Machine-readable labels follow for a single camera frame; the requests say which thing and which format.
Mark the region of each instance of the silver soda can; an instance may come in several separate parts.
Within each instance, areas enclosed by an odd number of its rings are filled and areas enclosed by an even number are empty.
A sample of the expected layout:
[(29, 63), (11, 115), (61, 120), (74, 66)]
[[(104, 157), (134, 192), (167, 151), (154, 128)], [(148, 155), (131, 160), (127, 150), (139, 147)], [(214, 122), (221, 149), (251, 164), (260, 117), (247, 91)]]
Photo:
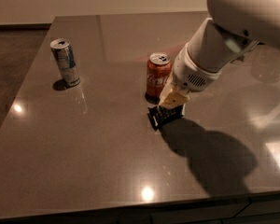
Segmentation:
[(56, 39), (50, 43), (50, 47), (65, 85), (68, 87), (76, 86), (80, 79), (69, 40)]

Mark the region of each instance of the black object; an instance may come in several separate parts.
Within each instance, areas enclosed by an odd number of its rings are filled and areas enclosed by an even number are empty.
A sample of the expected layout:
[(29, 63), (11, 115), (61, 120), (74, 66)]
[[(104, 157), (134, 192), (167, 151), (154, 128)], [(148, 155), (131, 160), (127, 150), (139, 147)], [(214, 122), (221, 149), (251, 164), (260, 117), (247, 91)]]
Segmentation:
[(164, 124), (182, 118), (184, 116), (184, 106), (185, 105), (181, 105), (173, 109), (166, 109), (161, 106), (149, 108), (149, 113), (147, 115), (152, 128), (157, 131)]

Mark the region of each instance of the can lid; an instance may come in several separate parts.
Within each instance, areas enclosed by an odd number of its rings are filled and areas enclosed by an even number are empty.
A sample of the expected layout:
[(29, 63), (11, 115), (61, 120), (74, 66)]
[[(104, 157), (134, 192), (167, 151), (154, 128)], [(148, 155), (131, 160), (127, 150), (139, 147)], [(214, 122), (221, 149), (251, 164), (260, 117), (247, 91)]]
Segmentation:
[(69, 44), (70, 44), (69, 40), (59, 38), (59, 39), (53, 40), (50, 43), (50, 46), (51, 46), (52, 49), (65, 49), (69, 46)]
[(170, 62), (170, 57), (166, 53), (153, 53), (149, 57), (150, 61), (156, 65), (166, 65)]

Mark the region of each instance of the table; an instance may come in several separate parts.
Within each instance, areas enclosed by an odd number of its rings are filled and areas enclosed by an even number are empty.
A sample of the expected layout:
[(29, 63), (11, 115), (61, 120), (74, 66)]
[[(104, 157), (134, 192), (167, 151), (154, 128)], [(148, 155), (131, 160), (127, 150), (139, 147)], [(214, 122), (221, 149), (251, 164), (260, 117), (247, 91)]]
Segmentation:
[[(172, 59), (206, 12), (57, 17), (0, 129), (0, 217), (280, 190), (280, 52), (257, 46), (155, 132), (149, 54)], [(81, 82), (50, 52), (71, 41)]]

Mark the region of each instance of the baseboard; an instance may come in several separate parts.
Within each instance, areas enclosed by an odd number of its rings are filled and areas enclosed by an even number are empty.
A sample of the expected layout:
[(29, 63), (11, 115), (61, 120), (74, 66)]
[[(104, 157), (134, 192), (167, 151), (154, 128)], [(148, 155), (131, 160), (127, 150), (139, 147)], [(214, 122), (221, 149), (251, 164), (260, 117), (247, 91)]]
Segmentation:
[(50, 23), (0, 25), (0, 30), (48, 30)]

